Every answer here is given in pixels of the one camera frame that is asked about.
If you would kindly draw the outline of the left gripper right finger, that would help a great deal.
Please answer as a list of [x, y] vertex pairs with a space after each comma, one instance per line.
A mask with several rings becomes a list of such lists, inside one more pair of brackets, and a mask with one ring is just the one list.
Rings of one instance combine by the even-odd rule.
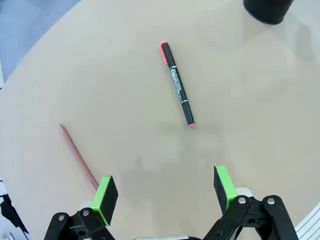
[[205, 235], [205, 240], [235, 240], [242, 229], [253, 228], [262, 240], [297, 240], [298, 236], [277, 195], [262, 200], [237, 192], [224, 165], [214, 167], [213, 187], [222, 217]]

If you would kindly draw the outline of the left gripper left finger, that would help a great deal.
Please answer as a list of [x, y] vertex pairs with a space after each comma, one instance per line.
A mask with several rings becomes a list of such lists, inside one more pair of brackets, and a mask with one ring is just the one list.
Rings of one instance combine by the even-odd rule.
[[46, 240], [113, 240], [107, 227], [118, 199], [113, 177], [104, 176], [90, 207], [84, 207], [70, 216], [58, 212], [52, 216], [45, 234]]

